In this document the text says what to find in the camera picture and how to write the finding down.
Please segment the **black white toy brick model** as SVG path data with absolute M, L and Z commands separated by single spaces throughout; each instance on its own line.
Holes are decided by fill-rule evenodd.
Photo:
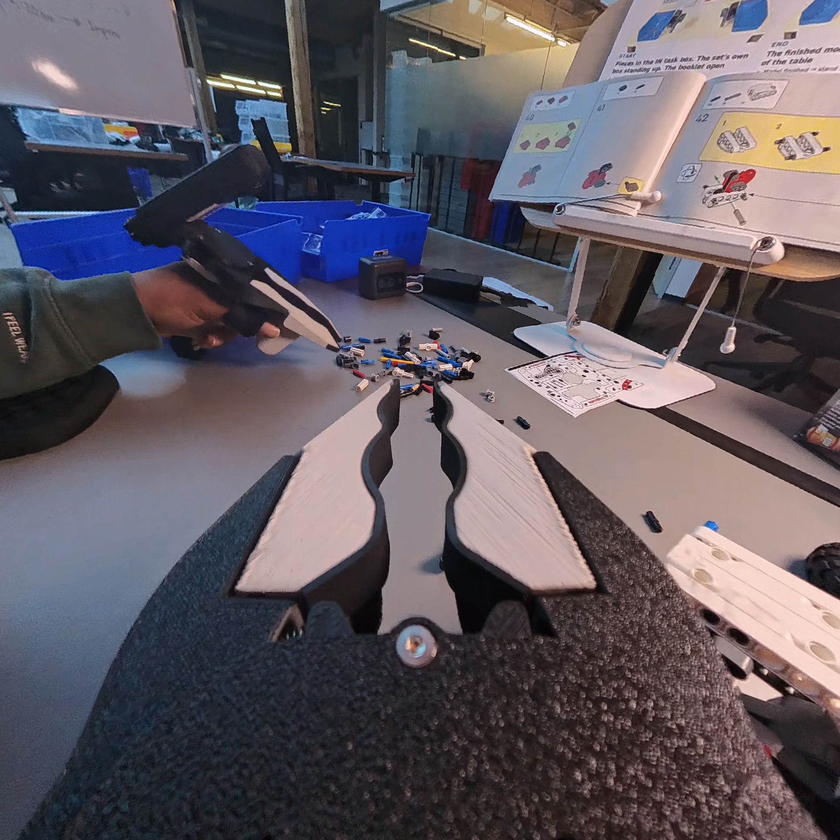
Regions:
M 838 810 L 838 598 L 709 527 L 684 536 L 665 566 L 735 676 L 776 692 L 743 697 L 765 751 Z

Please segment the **instruction booklet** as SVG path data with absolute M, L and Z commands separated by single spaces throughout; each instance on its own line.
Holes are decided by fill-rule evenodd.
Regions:
M 838 252 L 838 75 L 696 70 L 539 91 L 492 202 L 588 202 Z

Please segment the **metal booklet stand frame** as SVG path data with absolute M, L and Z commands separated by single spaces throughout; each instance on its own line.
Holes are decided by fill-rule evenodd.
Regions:
M 695 331 L 711 294 L 722 278 L 725 264 L 734 261 L 744 262 L 748 266 L 747 271 L 751 272 L 753 267 L 774 265 L 785 256 L 782 242 L 771 235 L 744 232 L 728 227 L 677 224 L 641 214 L 628 216 L 611 213 L 604 209 L 594 208 L 588 202 L 557 204 L 552 211 L 552 220 L 557 227 L 571 222 L 584 233 L 581 253 L 574 270 L 574 286 L 564 333 L 572 342 L 573 352 L 593 362 L 617 369 L 632 369 L 639 365 L 662 369 L 676 364 Z M 700 254 L 704 261 L 718 266 L 716 277 L 696 310 L 689 327 L 677 346 L 665 356 L 649 353 L 646 348 L 635 350 L 632 343 L 621 344 L 618 339 L 602 337 L 593 323 L 583 322 L 578 316 L 576 309 L 590 240 L 594 237 L 610 236 L 637 240 L 647 249 L 658 246 L 663 253 L 679 249 L 691 250 Z

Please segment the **black device with green display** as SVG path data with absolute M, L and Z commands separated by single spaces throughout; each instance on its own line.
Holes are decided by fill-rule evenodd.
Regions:
M 358 292 L 362 298 L 378 301 L 406 294 L 407 263 L 403 257 L 362 257 L 358 268 Z

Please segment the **wooden background table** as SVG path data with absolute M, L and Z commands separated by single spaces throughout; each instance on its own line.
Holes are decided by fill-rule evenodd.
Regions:
M 382 201 L 382 186 L 394 182 L 412 183 L 415 180 L 413 171 L 391 170 L 372 164 L 362 164 L 347 161 L 327 161 L 310 157 L 286 154 L 280 157 L 280 163 L 289 172 L 298 172 L 305 177 L 314 178 L 325 190 L 330 201 L 334 199 L 334 187 L 355 178 L 368 183 L 371 187 L 371 200 L 374 203 Z

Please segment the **blue plastic bin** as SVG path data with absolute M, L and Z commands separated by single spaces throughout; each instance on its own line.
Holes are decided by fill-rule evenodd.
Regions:
M 264 213 L 298 217 L 303 231 L 303 276 L 327 283 L 358 275 L 359 260 L 380 252 L 421 263 L 429 213 L 350 200 L 260 202 Z
M 25 266 L 60 280 L 73 280 L 166 266 L 180 259 L 179 247 L 144 247 L 126 231 L 132 208 L 14 224 L 12 233 Z M 290 283 L 301 278 L 304 234 L 299 217 L 223 207 L 210 225 L 235 236 Z

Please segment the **whiteboard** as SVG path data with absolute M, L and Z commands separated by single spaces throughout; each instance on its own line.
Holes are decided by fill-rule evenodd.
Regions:
M 170 1 L 2 1 L 1 102 L 193 128 Z

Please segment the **printed box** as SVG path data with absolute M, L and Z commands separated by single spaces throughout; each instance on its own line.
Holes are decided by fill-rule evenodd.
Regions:
M 839 460 L 839 391 L 794 436 L 799 444 L 822 457 Z

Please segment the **black power adapter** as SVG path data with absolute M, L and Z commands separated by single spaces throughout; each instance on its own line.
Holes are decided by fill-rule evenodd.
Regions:
M 431 269 L 422 279 L 423 293 L 457 301 L 477 301 L 484 285 L 482 275 L 455 269 Z

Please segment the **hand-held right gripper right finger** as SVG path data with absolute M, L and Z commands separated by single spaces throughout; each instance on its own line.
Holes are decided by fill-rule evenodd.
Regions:
M 445 537 L 465 562 L 525 595 L 593 592 L 596 579 L 543 477 L 537 450 L 450 385 L 434 388 Z

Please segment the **white printed sheet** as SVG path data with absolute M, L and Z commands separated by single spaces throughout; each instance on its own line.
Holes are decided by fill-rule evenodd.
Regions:
M 573 417 L 644 387 L 624 369 L 592 361 L 579 353 L 557 354 L 509 367 L 506 372 Z

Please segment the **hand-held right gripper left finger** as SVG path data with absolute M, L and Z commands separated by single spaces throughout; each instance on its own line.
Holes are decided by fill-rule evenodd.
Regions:
M 235 583 L 238 595 L 381 593 L 390 543 L 380 487 L 400 405 L 399 384 L 382 385 L 305 445 Z

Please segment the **pale wooden post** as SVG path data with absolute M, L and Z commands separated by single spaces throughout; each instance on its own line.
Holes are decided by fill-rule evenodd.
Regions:
M 298 153 L 314 159 L 317 143 L 306 4 L 304 1 L 285 1 L 285 10 Z

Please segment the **person's left hand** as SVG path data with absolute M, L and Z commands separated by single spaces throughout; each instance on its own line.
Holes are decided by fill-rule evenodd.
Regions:
M 178 263 L 147 269 L 133 273 L 131 281 L 147 319 L 163 338 L 189 339 L 196 350 L 213 350 L 238 336 L 224 320 L 229 300 L 191 268 Z

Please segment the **stacked red blue crates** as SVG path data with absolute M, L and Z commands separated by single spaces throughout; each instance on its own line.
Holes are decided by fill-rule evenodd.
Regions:
M 500 161 L 464 160 L 460 178 L 460 188 L 466 192 L 463 236 L 507 247 L 520 241 L 524 218 L 518 204 L 490 200 L 500 168 Z

